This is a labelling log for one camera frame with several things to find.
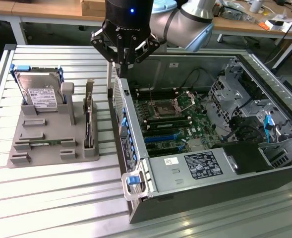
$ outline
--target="black cable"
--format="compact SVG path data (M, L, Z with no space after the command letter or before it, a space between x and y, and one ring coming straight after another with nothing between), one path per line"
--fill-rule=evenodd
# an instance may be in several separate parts
M277 131L276 131L276 127L278 126L278 129L281 130L281 128L285 125L287 125L287 123L290 122L289 119L287 119L283 124L276 124L273 126L273 130L274 130L274 143L277 142Z
M196 84L196 82L199 81L199 79L200 79L200 75L201 75L201 71L199 71L199 74L197 75L197 78L196 78L196 80L194 81L194 83L192 83L191 87L193 87L193 86Z
M233 118L233 115L236 111L238 111L239 109L245 107L248 103L250 103L251 101L253 100L253 98L249 98L243 105L241 105L239 108L235 108L235 110L232 112L232 115L231 115L231 120Z
M187 80L189 79L189 77L190 77L195 71L200 70L200 68L201 68L201 67L199 67L199 68L195 68L194 70L192 70L191 73L190 73L190 74L187 76L187 78L185 79L185 81L181 84L180 88L183 88L183 87L185 86Z
M284 34L284 36L281 38L281 40L279 41L279 43L276 45L276 47L274 47L274 49L269 53L269 55L266 57L266 59L264 60L264 62L267 62L267 60L269 59L269 57L272 55L272 53L274 51L276 51L276 49L281 45L283 39L286 37L286 35L289 33L290 29L292 28L292 24L290 25L289 29L286 31L286 33Z
M289 9L291 9L291 10L292 10L292 8L291 8L291 7L288 7L288 6L286 6L286 5L285 5L285 7L286 7L286 8L289 8Z
M242 126L238 127L236 130L232 131L228 135L223 136L224 141L227 141L228 138L230 138L236 132L238 132L239 130L241 130L242 128L245 128L245 127L252 128L254 131L256 131L260 135L262 141L264 141L264 137L263 137L262 133L260 132L260 130L257 129L256 127L252 126L252 125L242 125Z
M244 39L245 45L247 46L246 50L250 50L250 46L249 46L249 43L247 42L247 38L243 36L243 39Z

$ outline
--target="circuit board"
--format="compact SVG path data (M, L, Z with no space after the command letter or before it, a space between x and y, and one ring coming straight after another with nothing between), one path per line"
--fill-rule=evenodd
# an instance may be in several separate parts
M172 99L144 99L135 99L134 105L150 157L206 150L220 142L192 92L177 92Z

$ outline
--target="metal handle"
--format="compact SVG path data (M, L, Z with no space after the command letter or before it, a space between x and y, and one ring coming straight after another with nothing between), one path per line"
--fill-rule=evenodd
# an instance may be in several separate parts
M140 177L139 173L140 173L140 170L135 170L135 171L132 171L129 173L125 173L121 176L121 183L122 183L122 187L124 190L124 197L127 201L136 200L138 198L145 197L148 194L148 189L145 189L145 191L143 191L141 193L134 193L134 194L131 194L128 191L127 178L130 176L139 176Z

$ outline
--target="wooden desk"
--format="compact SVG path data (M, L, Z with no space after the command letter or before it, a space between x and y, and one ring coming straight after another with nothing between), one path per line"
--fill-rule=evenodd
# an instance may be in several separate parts
M255 17L258 21L260 21L264 15L259 13L253 13L250 12L250 6L246 2L241 1L235 1L239 4L241 4L244 8L247 14ZM275 2L265 2L265 6L269 7L272 11L274 11L276 14L282 14L284 12L284 9L287 10L287 16L292 17L291 9L279 6ZM237 31L237 32L254 32L254 33L263 33L263 34L278 34L278 35L284 35L285 33L283 31L267 31L264 28L260 27L256 23L249 23L244 21L236 21L236 20L229 20L224 19L221 17L215 17L213 19L213 23L215 24L215 30L221 30L221 31Z
M15 2L11 0L0 0L0 14L11 15L11 10L14 4Z
M247 3L241 1L238 1L238 3L244 6L246 12L256 19L260 20L263 17L262 14L249 12L250 6ZM291 10L287 7L279 6L274 2L265 2L264 5L275 13L283 13L284 9L286 9L288 16L292 17ZM27 42L21 25L22 22L101 26L104 18L83 16L80 0L33 0L32 3L14 3L8 0L0 0L0 20L9 21L17 43L25 45ZM215 17L213 22L215 24L213 33L220 34L218 38L220 41L223 35L266 38L282 38L284 36L282 31L266 31L255 23L228 20L221 17ZM292 39L292 32L289 32L285 38ZM292 43L287 48L286 53L288 54L291 50Z
M80 0L33 0L32 3L16 2L12 14L30 17L50 17L103 22L103 17L83 16Z

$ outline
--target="gray metal case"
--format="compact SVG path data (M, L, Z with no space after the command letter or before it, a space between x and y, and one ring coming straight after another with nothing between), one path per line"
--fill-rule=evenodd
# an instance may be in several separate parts
M138 85L139 89L144 91L148 91L149 88L150 90L169 90L179 87L182 84L180 79L185 78L193 68L200 64L204 65L204 68L216 78L217 73L233 59L272 100L273 106L281 112L281 116L292 118L292 94L253 55L233 54L220 57L217 52L212 54L210 52L204 54L203 52L197 55L153 55L143 63L135 65L133 70L128 72L127 79L117 78L115 82L114 100L117 118L122 118L122 108L124 108L125 113L129 115L127 119L129 125L133 125L134 130L138 131L139 134L137 138L133 137L133 144L137 144L138 148L144 148L139 125L135 125L137 121L135 108L132 104L126 103L132 100L128 85L131 86L131 90L134 85ZM190 87L191 82L197 80L196 77L197 75L190 75L186 86ZM205 74L201 74L199 79L198 85L194 88L207 92L213 85L213 81ZM125 137L124 130L120 129L119 133ZM128 198L131 194L140 194L140 196L128 199L130 222L146 221L269 191L292 181L292 165L261 172L236 174L229 156L226 156L222 149L209 151L215 153L223 174L203 179L191 177L189 165L186 164L184 158L189 153L156 158L139 157L140 161L134 167L135 170L122 175L125 197ZM178 163L167 165L165 159L172 157L177 157ZM139 176L142 183L131 185L128 188L126 180L129 176Z

